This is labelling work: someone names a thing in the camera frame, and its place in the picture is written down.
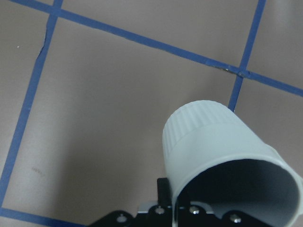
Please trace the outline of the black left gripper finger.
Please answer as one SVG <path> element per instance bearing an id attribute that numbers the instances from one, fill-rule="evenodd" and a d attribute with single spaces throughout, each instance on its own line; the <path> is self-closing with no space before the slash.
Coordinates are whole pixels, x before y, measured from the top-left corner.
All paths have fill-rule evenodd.
<path id="1" fill-rule="evenodd" d="M 172 208 L 171 190 L 168 178 L 157 179 L 157 195 L 159 206 L 169 209 Z"/>

